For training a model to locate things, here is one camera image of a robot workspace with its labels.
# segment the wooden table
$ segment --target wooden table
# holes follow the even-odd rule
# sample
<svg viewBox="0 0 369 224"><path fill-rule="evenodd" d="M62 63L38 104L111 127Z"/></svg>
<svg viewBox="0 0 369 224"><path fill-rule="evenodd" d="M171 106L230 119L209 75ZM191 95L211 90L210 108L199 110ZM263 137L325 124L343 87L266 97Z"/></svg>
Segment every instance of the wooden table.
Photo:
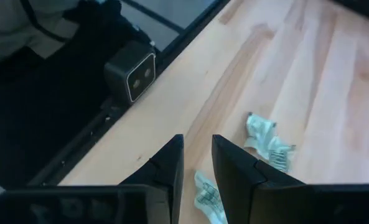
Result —
<svg viewBox="0 0 369 224"><path fill-rule="evenodd" d="M324 0L232 0L61 184L118 184L183 133L180 222L208 223L194 170L214 180L212 134L242 146L250 111L297 145L295 178L369 182L369 20Z"/></svg>

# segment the black metal frame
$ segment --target black metal frame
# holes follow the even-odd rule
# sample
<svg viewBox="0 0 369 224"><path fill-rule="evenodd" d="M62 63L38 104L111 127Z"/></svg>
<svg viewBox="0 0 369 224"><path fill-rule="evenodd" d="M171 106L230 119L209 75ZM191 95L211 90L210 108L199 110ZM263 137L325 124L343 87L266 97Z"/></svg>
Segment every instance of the black metal frame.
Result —
<svg viewBox="0 0 369 224"><path fill-rule="evenodd" d="M179 33L179 36L157 57L156 72L158 77L230 0L214 1L185 29L132 0L122 1ZM57 185L103 137L110 127L122 117L127 109L115 105L111 99L106 100L101 107L101 112L94 120L60 150L28 185Z"/></svg>

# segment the crumpled paper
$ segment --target crumpled paper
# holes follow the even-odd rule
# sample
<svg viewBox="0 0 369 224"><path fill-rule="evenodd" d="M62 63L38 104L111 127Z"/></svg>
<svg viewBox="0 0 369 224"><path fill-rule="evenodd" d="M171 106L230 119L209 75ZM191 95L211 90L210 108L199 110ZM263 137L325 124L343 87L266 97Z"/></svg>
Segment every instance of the crumpled paper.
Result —
<svg viewBox="0 0 369 224"><path fill-rule="evenodd" d="M280 140L276 134L276 126L275 122L251 113L246 120L248 139L244 147L255 148L269 165L277 170L288 172L288 158L295 150L295 146L290 146Z"/></svg>
<svg viewBox="0 0 369 224"><path fill-rule="evenodd" d="M194 180L197 187L197 194L194 199L195 207L208 217L211 224L227 224L217 186L199 171L195 172Z"/></svg>

